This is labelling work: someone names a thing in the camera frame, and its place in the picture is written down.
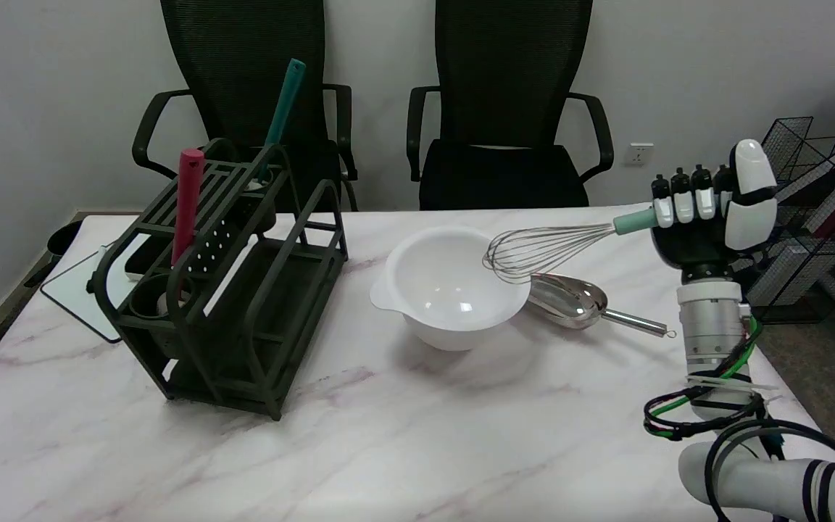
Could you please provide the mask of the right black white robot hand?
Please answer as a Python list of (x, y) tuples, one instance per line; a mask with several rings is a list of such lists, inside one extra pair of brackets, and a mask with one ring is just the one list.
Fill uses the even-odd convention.
[(680, 270), (683, 283), (726, 277), (730, 265), (765, 244), (778, 220), (778, 183), (762, 144), (743, 139), (728, 162), (710, 171), (676, 169), (652, 184), (654, 202), (668, 196), (672, 218), (652, 228), (663, 261)]

